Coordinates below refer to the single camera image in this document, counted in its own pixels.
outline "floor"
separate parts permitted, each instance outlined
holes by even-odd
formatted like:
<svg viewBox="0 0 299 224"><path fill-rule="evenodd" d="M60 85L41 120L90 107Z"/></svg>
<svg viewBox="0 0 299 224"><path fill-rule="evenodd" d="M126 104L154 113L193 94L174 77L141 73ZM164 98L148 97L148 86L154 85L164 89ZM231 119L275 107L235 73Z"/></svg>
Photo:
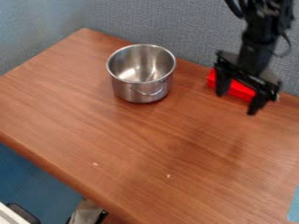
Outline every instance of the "floor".
<svg viewBox="0 0 299 224"><path fill-rule="evenodd" d="M41 224L64 224L81 196L0 144L0 201L16 203Z"/></svg>

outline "red object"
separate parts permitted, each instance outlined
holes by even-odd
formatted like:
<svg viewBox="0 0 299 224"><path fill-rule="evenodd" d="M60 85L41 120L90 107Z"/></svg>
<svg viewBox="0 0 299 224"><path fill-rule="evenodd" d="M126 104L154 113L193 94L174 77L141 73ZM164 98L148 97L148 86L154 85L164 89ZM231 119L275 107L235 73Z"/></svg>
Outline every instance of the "red object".
<svg viewBox="0 0 299 224"><path fill-rule="evenodd" d="M213 68L209 70L209 75L207 80L208 80L208 86L211 88L215 88L216 71ZM256 95L256 92L249 87L244 86L241 83L233 80L229 85L228 94L236 96L237 98L245 100L247 102L251 102L252 97Z"/></svg>

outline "wooden tabletop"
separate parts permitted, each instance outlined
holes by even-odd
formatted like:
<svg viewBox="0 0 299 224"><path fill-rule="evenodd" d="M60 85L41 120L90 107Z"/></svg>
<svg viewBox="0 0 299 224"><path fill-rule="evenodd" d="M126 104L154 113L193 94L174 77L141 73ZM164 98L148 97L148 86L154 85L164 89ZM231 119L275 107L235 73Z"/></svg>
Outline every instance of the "wooden tabletop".
<svg viewBox="0 0 299 224"><path fill-rule="evenodd" d="M0 141L112 214L109 223L287 223L299 183L299 99L247 116L208 68L177 60L150 104L113 96L129 43L81 29L0 78Z"/></svg>

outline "wooden table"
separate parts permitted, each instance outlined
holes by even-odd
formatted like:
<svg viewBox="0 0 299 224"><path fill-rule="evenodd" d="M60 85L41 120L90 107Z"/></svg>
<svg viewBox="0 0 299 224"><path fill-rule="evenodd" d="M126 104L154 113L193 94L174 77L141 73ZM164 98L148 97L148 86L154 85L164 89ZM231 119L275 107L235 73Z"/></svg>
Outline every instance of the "wooden table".
<svg viewBox="0 0 299 224"><path fill-rule="evenodd" d="M105 62L129 43L82 29L0 78L0 141L93 199L106 223L287 223L299 182L299 99L255 117L178 59L172 91L113 96Z"/></svg>

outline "pot handle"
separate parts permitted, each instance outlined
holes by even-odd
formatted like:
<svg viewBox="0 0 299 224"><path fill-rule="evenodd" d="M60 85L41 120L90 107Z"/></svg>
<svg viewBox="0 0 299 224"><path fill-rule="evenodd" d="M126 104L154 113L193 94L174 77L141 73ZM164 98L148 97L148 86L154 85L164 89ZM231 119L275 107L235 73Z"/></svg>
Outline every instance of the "pot handle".
<svg viewBox="0 0 299 224"><path fill-rule="evenodd" d="M137 90L133 86L132 86L130 88L132 88L140 95L154 96L154 95L158 95L158 94L162 92L162 90L164 90L164 84L165 84L165 82L162 82L162 86L161 86L161 88L160 88L154 93L152 93L152 94L148 94L148 93L141 92L141 91Z"/></svg>

